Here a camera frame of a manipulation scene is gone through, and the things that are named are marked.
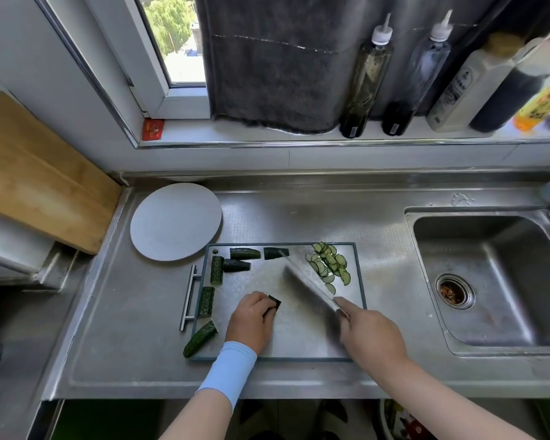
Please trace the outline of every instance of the light blue sleeve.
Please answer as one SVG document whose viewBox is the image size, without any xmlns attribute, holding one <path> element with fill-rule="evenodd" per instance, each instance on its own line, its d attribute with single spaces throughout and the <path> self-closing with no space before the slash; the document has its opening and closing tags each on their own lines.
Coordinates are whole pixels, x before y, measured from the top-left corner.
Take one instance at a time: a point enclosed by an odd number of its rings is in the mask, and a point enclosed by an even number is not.
<svg viewBox="0 0 550 440">
<path fill-rule="evenodd" d="M 242 388 L 256 361 L 257 354 L 248 346 L 237 341 L 224 343 L 198 391 L 215 389 L 222 392 L 232 403 L 234 411 Z"/>
</svg>

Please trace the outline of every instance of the white round plate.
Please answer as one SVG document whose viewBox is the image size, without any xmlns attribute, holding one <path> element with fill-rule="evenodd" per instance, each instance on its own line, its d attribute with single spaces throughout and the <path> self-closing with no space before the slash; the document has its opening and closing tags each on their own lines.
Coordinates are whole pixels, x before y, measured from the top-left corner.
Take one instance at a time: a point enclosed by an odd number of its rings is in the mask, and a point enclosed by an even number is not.
<svg viewBox="0 0 550 440">
<path fill-rule="evenodd" d="M 164 186 L 148 195 L 130 223 L 135 248 L 156 261 L 174 261 L 200 251 L 216 234 L 222 207 L 197 184 Z"/>
</svg>

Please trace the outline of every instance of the drain strainer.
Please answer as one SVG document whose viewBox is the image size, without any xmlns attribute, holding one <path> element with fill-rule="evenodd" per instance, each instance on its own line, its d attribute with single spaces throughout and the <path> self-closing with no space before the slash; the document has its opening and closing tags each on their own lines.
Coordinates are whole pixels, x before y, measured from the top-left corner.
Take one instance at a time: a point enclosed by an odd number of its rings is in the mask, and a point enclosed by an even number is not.
<svg viewBox="0 0 550 440">
<path fill-rule="evenodd" d="M 454 309 L 466 310 L 475 303 L 475 293 L 469 283 L 455 274 L 440 276 L 436 281 L 436 292 Z"/>
</svg>

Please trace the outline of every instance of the cleaver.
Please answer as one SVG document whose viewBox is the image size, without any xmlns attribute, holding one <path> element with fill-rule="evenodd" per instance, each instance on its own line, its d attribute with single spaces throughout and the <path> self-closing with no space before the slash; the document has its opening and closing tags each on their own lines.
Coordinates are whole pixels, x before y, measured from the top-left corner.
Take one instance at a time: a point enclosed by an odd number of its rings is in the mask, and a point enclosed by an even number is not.
<svg viewBox="0 0 550 440">
<path fill-rule="evenodd" d="M 291 251 L 290 256 L 285 257 L 289 270 L 312 294 L 316 295 L 326 306 L 335 313 L 342 313 L 346 319 L 350 319 L 348 314 L 332 299 L 334 295 L 324 286 L 320 275 L 306 261 L 306 254 L 313 255 L 313 251 L 307 251 L 303 247 Z"/>
</svg>

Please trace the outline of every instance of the cutting board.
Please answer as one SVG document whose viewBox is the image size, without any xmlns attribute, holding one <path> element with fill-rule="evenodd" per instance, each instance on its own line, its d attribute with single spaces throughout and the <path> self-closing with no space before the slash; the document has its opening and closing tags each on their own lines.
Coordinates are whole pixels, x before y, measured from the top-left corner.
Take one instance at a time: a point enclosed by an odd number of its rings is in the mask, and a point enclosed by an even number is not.
<svg viewBox="0 0 550 440">
<path fill-rule="evenodd" d="M 336 296 L 343 296 L 356 305 L 366 309 L 365 295 L 362 288 L 361 271 L 358 264 L 357 248 L 351 242 L 333 242 L 338 253 L 346 258 L 347 271 L 352 280 L 344 286 L 336 278 Z M 221 286 L 210 284 L 210 270 L 213 250 L 218 255 L 230 258 L 230 248 L 249 247 L 261 251 L 261 259 L 250 259 L 251 268 L 247 272 L 224 273 Z M 235 310 L 242 296 L 255 290 L 264 292 L 279 299 L 281 305 L 275 315 L 273 336 L 260 358 L 263 360 L 285 361 L 343 361 L 348 355 L 339 341 L 338 317 L 325 304 L 314 298 L 314 294 L 299 281 L 290 271 L 285 258 L 264 259 L 264 247 L 286 248 L 293 256 L 294 252 L 313 251 L 311 243 L 301 244 L 214 244 L 206 249 L 200 290 L 205 286 L 214 287 L 212 317 L 196 318 L 193 332 L 208 321 L 214 321 L 218 334 L 206 343 L 192 360 L 215 360 L 219 354 L 230 315 Z"/>
<path fill-rule="evenodd" d="M 113 179 L 0 92 L 1 215 L 97 253 L 120 193 Z"/>
</svg>

